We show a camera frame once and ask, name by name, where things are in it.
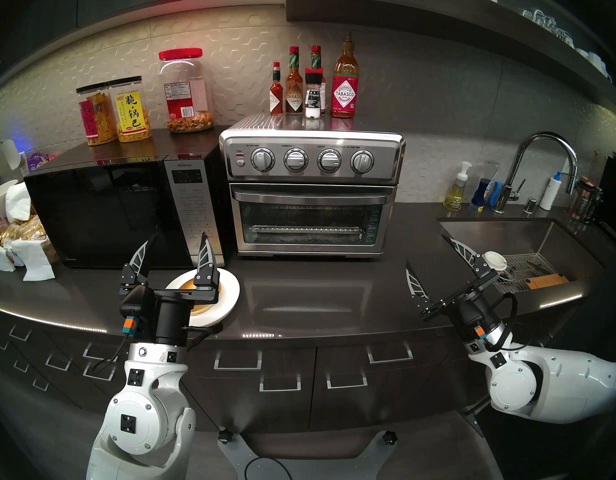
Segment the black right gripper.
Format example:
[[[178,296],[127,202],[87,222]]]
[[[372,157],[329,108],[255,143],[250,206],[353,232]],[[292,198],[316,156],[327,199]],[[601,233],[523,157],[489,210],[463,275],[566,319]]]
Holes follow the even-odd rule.
[[[442,235],[471,267],[477,279],[451,298],[432,303],[423,289],[409,260],[405,259],[405,276],[411,298],[425,322],[444,315],[449,318],[461,338],[485,338],[499,326],[499,318],[487,303],[483,291],[494,284],[494,269],[469,246],[448,235]]]

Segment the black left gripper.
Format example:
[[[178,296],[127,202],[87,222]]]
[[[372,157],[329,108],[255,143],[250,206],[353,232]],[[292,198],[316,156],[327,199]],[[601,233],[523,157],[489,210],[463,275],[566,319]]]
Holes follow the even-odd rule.
[[[147,254],[157,237],[155,232],[125,263],[119,281],[120,290],[132,290],[135,286],[147,285],[150,267],[144,265]],[[156,298],[156,329],[157,344],[187,345],[189,332],[198,333],[189,345],[198,345],[211,335],[220,333],[220,323],[208,327],[190,325],[190,313],[194,305],[215,305],[219,301],[220,273],[217,260],[206,232],[201,235],[197,271],[194,276],[195,289],[157,289],[153,293]]]

